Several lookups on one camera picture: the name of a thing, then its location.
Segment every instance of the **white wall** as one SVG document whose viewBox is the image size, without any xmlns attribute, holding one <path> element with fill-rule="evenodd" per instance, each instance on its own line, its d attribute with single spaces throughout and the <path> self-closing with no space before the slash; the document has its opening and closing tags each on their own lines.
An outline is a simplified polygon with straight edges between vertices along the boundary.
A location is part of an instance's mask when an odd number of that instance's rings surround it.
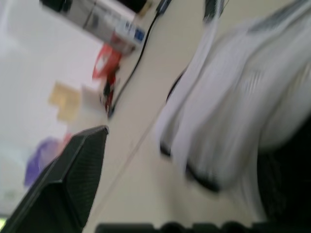
<svg viewBox="0 0 311 233">
<path fill-rule="evenodd" d="M 66 126 L 48 105 L 56 80 L 80 88 L 91 80 L 102 43 L 39 0 L 0 1 L 0 140 L 34 147 Z"/>
</svg>

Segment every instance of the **black plastic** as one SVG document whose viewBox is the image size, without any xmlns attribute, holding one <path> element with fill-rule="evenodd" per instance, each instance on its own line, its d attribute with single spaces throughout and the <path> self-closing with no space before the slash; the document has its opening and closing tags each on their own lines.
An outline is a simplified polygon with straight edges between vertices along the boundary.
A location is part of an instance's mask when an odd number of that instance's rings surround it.
<svg viewBox="0 0 311 233">
<path fill-rule="evenodd" d="M 56 12 L 67 12 L 72 4 L 72 0 L 40 0 L 40 2 Z"/>
<path fill-rule="evenodd" d="M 44 169 L 1 233 L 81 233 L 99 184 L 107 127 L 75 135 Z"/>
</svg>

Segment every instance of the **purple bag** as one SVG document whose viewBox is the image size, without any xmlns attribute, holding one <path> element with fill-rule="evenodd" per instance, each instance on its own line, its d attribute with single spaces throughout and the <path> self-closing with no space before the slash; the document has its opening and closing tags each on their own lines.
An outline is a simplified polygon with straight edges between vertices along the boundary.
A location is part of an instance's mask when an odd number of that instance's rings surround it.
<svg viewBox="0 0 311 233">
<path fill-rule="evenodd" d="M 58 154 L 60 141 L 47 138 L 39 144 L 34 155 L 27 163 L 24 185 L 31 186 L 39 177 L 44 168 L 52 162 Z"/>
</svg>

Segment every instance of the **beige desk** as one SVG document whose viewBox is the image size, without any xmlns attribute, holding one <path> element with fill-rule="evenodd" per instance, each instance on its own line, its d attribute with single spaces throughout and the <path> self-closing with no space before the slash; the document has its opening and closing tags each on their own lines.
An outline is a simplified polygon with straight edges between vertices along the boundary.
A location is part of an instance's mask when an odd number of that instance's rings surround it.
<svg viewBox="0 0 311 233">
<path fill-rule="evenodd" d="M 219 33 L 286 2 L 231 0 Z M 202 0 L 174 0 L 155 24 L 140 67 L 109 122 L 102 179 L 85 232 L 92 232 L 100 222 L 151 222 L 160 226 L 172 220 L 185 225 L 252 221 L 226 197 L 186 184 L 173 166 L 158 156 L 149 133 L 172 83 L 196 50 L 202 15 Z M 147 17 L 150 22 L 152 14 Z M 135 56 L 124 61 L 119 75 L 127 76 L 135 61 Z"/>
</svg>

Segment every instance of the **black object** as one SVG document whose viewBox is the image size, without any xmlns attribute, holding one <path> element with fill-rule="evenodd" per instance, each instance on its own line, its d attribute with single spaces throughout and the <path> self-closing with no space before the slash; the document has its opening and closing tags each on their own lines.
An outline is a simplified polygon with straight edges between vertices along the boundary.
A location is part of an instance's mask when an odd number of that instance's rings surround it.
<svg viewBox="0 0 311 233">
<path fill-rule="evenodd" d="M 147 0 L 117 0 L 135 13 L 139 13 L 147 3 Z"/>
<path fill-rule="evenodd" d="M 310 233 L 309 227 L 280 225 L 277 223 L 254 224 L 247 228 L 237 222 L 229 222 L 221 229 L 213 224 L 194 224 L 184 228 L 178 223 L 168 223 L 159 230 L 151 224 L 101 224 L 95 233 Z"/>
<path fill-rule="evenodd" d="M 101 177 L 107 127 L 75 135 L 38 177 L 1 233 L 81 233 Z"/>
<path fill-rule="evenodd" d="M 161 0 L 161 2 L 159 3 L 159 5 L 156 8 L 156 11 L 162 15 L 164 14 L 164 12 L 166 11 L 166 9 L 168 8 L 168 6 L 170 5 L 172 0 Z"/>
<path fill-rule="evenodd" d="M 285 145 L 259 151 L 261 200 L 270 220 L 311 225 L 311 116 Z"/>
<path fill-rule="evenodd" d="M 72 4 L 72 0 L 40 0 L 40 2 L 56 12 L 67 12 Z"/>
</svg>

